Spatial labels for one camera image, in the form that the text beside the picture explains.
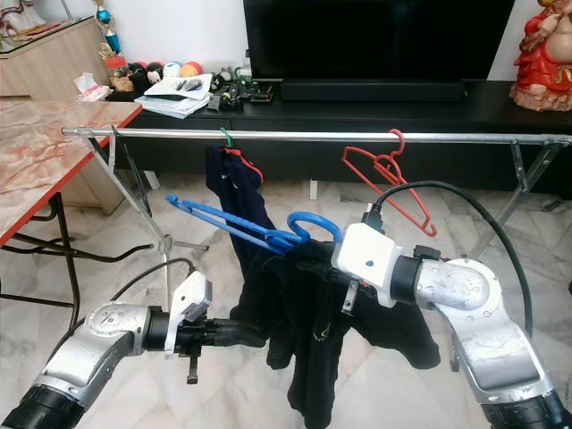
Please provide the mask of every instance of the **red hanger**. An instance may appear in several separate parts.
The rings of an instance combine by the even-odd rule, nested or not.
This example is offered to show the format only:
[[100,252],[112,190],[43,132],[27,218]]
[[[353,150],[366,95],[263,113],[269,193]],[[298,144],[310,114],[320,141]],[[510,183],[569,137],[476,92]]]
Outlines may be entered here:
[[[351,169],[352,172],[357,174],[357,176],[362,181],[364,181],[367,186],[369,186],[371,189],[373,189],[379,195],[383,194],[382,190],[379,189],[369,179],[367,179],[367,177],[361,171],[359,171],[359,169],[354,164],[352,164],[348,160],[348,154],[349,154],[349,152],[356,152],[358,154],[361,154],[361,155],[367,156],[368,158],[373,159],[375,170],[377,172],[379,172],[393,186],[403,185],[403,184],[407,183],[407,181],[403,178],[403,175],[401,174],[400,167],[398,166],[397,162],[395,161],[395,156],[401,155],[403,153],[403,151],[405,150],[405,137],[403,136],[403,133],[399,130],[390,130],[390,132],[395,134],[400,139],[400,148],[398,150],[392,151],[388,156],[387,155],[376,156],[376,155],[372,154],[371,152],[367,152],[366,150],[361,149],[359,147],[348,146],[344,149],[343,157],[341,158],[341,161],[343,161],[343,163],[345,165],[347,165]],[[382,165],[380,163],[381,161],[386,162],[387,166]],[[413,215],[409,214],[403,207],[401,207],[399,204],[397,204],[391,198],[388,198],[387,201],[392,206],[394,206],[398,212],[400,212],[402,215],[407,217],[409,219],[409,221],[411,221],[417,228],[419,228],[421,231],[423,231],[429,237],[434,237],[435,235],[437,235],[437,227],[434,225],[434,223],[431,223],[431,215],[429,214],[427,207],[423,203],[423,200],[417,195],[417,193],[413,189],[408,189],[408,191],[411,193],[413,198],[419,204],[419,207],[421,208],[421,210],[423,211],[423,214],[425,215],[425,220],[423,223],[420,223],[419,221],[417,221],[415,219],[415,217],[413,217]]]

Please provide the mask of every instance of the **green hanger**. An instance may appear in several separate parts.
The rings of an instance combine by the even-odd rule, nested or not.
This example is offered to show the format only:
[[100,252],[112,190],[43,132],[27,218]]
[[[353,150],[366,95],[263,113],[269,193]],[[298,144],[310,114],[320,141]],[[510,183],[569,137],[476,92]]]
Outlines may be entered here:
[[232,141],[232,137],[227,130],[221,127],[221,131],[226,136],[226,147],[234,147],[234,142]]

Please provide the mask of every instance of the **television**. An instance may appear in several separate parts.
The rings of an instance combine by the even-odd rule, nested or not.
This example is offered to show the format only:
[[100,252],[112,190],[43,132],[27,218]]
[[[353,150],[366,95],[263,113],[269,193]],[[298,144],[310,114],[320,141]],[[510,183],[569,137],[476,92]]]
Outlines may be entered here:
[[513,4],[244,0],[253,77],[486,79]]

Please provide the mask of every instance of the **white wall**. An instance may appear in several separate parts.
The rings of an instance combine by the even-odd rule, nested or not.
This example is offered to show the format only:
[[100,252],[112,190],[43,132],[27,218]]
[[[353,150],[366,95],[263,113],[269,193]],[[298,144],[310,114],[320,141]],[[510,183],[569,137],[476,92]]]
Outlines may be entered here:
[[[35,4],[40,15],[50,21],[66,18],[60,0],[35,0]],[[91,0],[67,0],[67,4],[74,17],[96,10]],[[128,61],[196,60],[211,71],[242,64],[248,45],[242,0],[106,0],[105,5],[115,17]],[[494,13],[494,3],[489,7]],[[513,63],[525,23],[540,11],[536,0],[515,2],[490,80],[516,78]]]

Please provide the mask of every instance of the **blue hanger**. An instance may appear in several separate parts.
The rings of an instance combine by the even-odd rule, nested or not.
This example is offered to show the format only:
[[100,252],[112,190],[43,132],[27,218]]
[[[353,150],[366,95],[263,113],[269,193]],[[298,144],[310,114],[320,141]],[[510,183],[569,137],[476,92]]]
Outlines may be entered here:
[[[313,213],[294,212],[288,216],[288,226],[291,230],[293,230],[293,232],[290,232],[281,230],[269,230],[260,225],[257,225],[256,223],[252,223],[246,219],[235,216],[234,214],[226,213],[222,210],[218,210],[211,206],[206,206],[195,201],[184,200],[179,202],[179,198],[176,195],[168,195],[166,200],[173,206],[179,208],[185,213],[188,213],[189,215],[193,215],[198,219],[217,226],[222,230],[228,231],[237,237],[241,237],[244,240],[250,241],[251,243],[256,244],[261,248],[272,250],[274,253],[278,253],[279,255],[284,255],[291,248],[310,241],[309,232],[298,225],[298,222],[308,222],[321,226],[332,234],[333,240],[336,243],[341,243],[343,240],[343,232],[338,227],[338,225],[322,216]],[[244,231],[237,230],[236,228],[227,225],[224,222],[218,221],[209,215],[220,217],[225,221],[235,223],[244,229],[251,230],[256,234],[263,236],[264,239],[261,240]]]

